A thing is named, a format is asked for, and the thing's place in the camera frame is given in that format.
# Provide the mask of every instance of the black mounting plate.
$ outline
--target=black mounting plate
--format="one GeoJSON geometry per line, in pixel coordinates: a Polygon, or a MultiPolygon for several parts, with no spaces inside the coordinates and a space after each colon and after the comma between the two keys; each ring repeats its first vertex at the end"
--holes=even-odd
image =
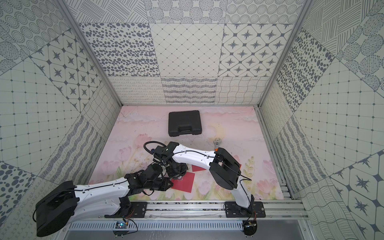
{"type": "Polygon", "coordinates": [[[147,211],[147,202],[131,202],[131,204],[133,211],[131,218],[144,218],[145,212],[147,211]]]}
{"type": "MultiPolygon", "coordinates": [[[[239,205],[236,204],[236,202],[225,202],[224,203],[225,207],[225,216],[228,218],[234,218],[234,217],[249,217],[250,212],[243,208],[240,207],[239,205]]],[[[264,210],[264,205],[262,202],[253,202],[253,211],[256,212],[256,217],[265,217],[265,210],[264,210]]]]}

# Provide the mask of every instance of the patterned wall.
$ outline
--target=patterned wall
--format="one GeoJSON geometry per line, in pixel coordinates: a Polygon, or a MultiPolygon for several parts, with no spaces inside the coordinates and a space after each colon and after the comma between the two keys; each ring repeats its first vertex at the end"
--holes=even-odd
{"type": "Polygon", "coordinates": [[[256,105],[305,0],[66,2],[124,104],[256,105]]]}
{"type": "Polygon", "coordinates": [[[383,16],[382,0],[316,0],[262,106],[319,239],[384,237],[383,16]]]}
{"type": "Polygon", "coordinates": [[[51,0],[2,1],[0,239],[36,238],[33,206],[86,182],[119,110],[51,0]]]}

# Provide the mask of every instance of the red paper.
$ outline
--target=red paper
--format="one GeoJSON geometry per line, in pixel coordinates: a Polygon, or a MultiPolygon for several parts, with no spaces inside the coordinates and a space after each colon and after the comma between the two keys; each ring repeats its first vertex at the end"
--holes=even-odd
{"type": "Polygon", "coordinates": [[[202,167],[198,167],[198,166],[192,165],[192,172],[198,172],[198,171],[203,171],[203,170],[206,170],[206,169],[202,168],[202,167]]]}
{"type": "Polygon", "coordinates": [[[195,179],[195,174],[192,172],[187,172],[180,180],[171,179],[173,182],[173,189],[177,189],[184,192],[192,192],[193,180],[195,179]]]}

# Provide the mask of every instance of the pink tablecloth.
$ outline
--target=pink tablecloth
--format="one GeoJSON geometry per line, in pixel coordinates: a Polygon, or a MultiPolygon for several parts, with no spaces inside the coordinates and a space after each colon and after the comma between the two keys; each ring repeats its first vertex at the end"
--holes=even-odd
{"type": "MultiPolygon", "coordinates": [[[[214,150],[214,139],[242,165],[251,178],[248,190],[255,199],[283,199],[253,107],[123,106],[92,173],[89,184],[110,181],[145,169],[152,156],[143,149],[147,141],[179,142],[195,149],[214,150]],[[199,110],[201,135],[168,135],[168,113],[199,110]]],[[[194,172],[192,192],[169,189],[151,196],[137,194],[134,200],[232,200],[229,190],[219,187],[208,170],[194,172]]]]}

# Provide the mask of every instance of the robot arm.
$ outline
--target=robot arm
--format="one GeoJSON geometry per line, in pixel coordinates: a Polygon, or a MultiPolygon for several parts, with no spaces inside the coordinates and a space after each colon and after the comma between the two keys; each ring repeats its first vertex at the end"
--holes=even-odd
{"type": "Polygon", "coordinates": [[[125,217],[132,209],[129,196],[144,189],[166,191],[173,186],[170,179],[179,179],[186,174],[187,163],[209,170],[219,186],[231,191],[239,207],[252,212],[253,196],[241,183],[240,165],[225,149],[203,151],[170,142],[168,145],[159,143],[161,146],[149,151],[148,143],[144,148],[153,154],[154,163],[146,170],[93,185],[75,186],[72,181],[67,181],[40,200],[35,210],[37,236],[55,233],[66,224],[81,219],[101,215],[125,217]],[[162,173],[163,166],[168,177],[162,173]]]}

